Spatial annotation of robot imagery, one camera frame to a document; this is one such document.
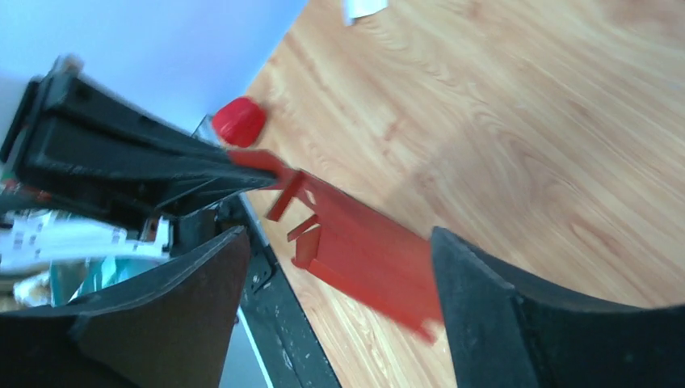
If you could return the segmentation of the red paper box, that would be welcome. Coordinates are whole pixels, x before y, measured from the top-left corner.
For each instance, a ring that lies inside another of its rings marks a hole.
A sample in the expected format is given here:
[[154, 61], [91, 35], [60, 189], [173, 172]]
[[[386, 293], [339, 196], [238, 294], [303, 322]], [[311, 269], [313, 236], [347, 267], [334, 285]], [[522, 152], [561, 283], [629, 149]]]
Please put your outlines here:
[[233, 162], [275, 174], [280, 194], [265, 217], [279, 221], [294, 199], [312, 215], [288, 232], [292, 263], [433, 344], [442, 323], [428, 240], [269, 150], [232, 149]]

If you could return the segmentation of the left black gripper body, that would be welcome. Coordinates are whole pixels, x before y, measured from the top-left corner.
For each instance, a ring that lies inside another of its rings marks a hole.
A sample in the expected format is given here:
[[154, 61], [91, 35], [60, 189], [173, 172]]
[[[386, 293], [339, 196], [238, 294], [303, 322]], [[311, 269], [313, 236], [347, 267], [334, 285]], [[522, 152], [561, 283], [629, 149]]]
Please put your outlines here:
[[76, 214], [106, 214], [107, 201], [92, 185], [69, 172], [67, 165], [50, 158], [74, 156], [73, 122], [47, 107], [50, 91], [59, 78], [76, 78], [83, 61], [59, 56], [45, 76], [31, 78], [1, 145], [1, 213], [51, 209]]

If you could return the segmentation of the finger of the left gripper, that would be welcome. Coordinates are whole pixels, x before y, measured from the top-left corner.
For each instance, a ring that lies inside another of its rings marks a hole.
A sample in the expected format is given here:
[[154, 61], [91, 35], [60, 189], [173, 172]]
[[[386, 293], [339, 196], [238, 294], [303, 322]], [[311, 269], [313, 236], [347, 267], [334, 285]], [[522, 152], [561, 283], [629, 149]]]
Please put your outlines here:
[[214, 145], [193, 139], [83, 81], [69, 82], [71, 174], [98, 179], [240, 179], [242, 169]]
[[102, 216], [183, 217], [275, 183], [276, 173], [231, 160], [116, 161], [101, 174]]

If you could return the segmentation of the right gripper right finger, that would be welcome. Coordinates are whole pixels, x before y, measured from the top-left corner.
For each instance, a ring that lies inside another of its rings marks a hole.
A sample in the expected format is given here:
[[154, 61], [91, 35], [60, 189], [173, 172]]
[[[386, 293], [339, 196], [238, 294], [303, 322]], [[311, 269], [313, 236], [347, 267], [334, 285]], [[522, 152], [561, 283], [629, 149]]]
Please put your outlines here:
[[683, 386], [683, 306], [579, 293], [442, 227], [431, 258], [458, 386]]

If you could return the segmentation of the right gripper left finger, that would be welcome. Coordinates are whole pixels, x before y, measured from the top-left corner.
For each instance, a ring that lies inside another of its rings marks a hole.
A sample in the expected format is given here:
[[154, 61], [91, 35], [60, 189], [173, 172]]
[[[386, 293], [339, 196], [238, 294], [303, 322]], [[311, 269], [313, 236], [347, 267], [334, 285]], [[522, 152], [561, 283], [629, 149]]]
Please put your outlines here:
[[2, 314], [2, 386], [219, 386], [249, 261], [234, 227], [70, 304]]

